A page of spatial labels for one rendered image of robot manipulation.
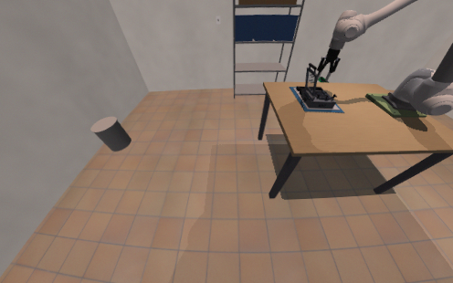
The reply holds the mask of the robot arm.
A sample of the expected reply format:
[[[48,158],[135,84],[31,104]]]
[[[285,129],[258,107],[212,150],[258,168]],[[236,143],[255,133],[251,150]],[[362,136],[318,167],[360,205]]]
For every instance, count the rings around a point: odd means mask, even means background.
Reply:
[[[417,0],[395,0],[370,15],[357,15],[353,10],[344,11],[333,30],[329,47],[335,50],[342,49],[345,42],[355,40],[370,26],[415,1]],[[437,70],[429,68],[416,70],[392,93],[389,92],[388,96],[383,95],[382,98],[396,110],[417,110],[432,116],[443,115],[453,110],[453,43]]]

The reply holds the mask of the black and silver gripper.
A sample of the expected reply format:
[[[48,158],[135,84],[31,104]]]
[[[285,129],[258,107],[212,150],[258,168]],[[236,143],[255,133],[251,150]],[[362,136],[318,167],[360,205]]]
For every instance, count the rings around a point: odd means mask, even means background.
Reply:
[[[328,64],[328,63],[331,63],[330,64],[330,72],[328,72],[328,75],[326,77],[326,79],[328,80],[330,75],[335,71],[337,65],[338,65],[338,62],[341,60],[340,58],[338,58],[338,55],[340,53],[341,50],[335,50],[335,49],[330,49],[328,50],[328,53],[327,53],[327,56],[324,57],[324,58],[321,58],[321,62],[320,62],[320,65],[318,66],[317,70],[319,71],[318,73],[318,79],[319,80],[319,77],[321,75],[321,72],[323,71],[323,69],[325,68],[325,66]],[[326,60],[325,60],[326,59]],[[336,59],[336,60],[335,60]],[[324,61],[325,60],[325,61]],[[334,63],[334,60],[335,60],[335,63]],[[324,62],[324,63],[323,63]],[[334,64],[334,65],[333,65]]]

